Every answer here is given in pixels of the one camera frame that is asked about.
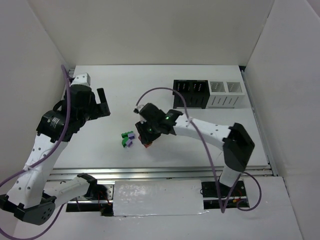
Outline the red lego brick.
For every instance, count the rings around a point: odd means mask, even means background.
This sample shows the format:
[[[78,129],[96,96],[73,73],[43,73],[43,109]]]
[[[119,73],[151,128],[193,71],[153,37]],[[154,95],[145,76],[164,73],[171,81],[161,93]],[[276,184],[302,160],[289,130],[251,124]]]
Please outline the red lego brick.
[[[144,143],[143,144],[143,146],[145,147],[145,148],[148,148],[148,147],[150,147],[152,145],[152,142],[148,142],[148,143]]]

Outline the purple lego brick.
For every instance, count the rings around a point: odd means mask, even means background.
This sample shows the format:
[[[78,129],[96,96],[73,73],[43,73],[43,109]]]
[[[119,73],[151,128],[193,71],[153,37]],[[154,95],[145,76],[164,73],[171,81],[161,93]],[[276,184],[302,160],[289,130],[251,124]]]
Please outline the purple lego brick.
[[[129,148],[133,144],[133,141],[131,139],[127,140],[125,142],[125,145]]]

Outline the green curved lego brick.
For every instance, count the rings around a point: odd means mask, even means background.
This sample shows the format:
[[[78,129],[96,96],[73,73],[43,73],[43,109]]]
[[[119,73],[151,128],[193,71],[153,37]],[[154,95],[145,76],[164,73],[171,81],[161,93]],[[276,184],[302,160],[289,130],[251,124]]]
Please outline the green curved lego brick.
[[[129,139],[128,138],[123,138],[122,141],[121,141],[121,145],[125,148],[127,146],[127,141]]]

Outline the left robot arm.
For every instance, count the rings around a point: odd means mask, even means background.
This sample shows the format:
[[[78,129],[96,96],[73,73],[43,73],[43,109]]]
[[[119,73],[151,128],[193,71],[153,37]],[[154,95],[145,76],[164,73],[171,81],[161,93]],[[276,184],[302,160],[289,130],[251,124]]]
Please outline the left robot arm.
[[[74,179],[55,187],[45,187],[72,136],[87,121],[111,114],[104,89],[98,88],[96,94],[89,86],[74,84],[63,99],[42,116],[23,173],[8,193],[0,196],[2,210],[13,213],[22,222],[40,226],[49,220],[57,207],[76,197],[87,200],[107,197],[108,189],[87,173],[79,173]]]

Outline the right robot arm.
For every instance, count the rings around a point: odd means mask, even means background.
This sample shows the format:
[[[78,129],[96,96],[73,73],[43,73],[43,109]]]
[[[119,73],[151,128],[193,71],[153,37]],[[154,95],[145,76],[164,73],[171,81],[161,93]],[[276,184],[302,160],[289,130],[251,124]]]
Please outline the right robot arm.
[[[255,143],[244,126],[219,125],[170,109],[167,113],[152,103],[134,109],[140,120],[135,124],[141,143],[147,147],[161,135],[184,136],[204,141],[223,152],[224,167],[218,182],[231,188],[247,167]]]

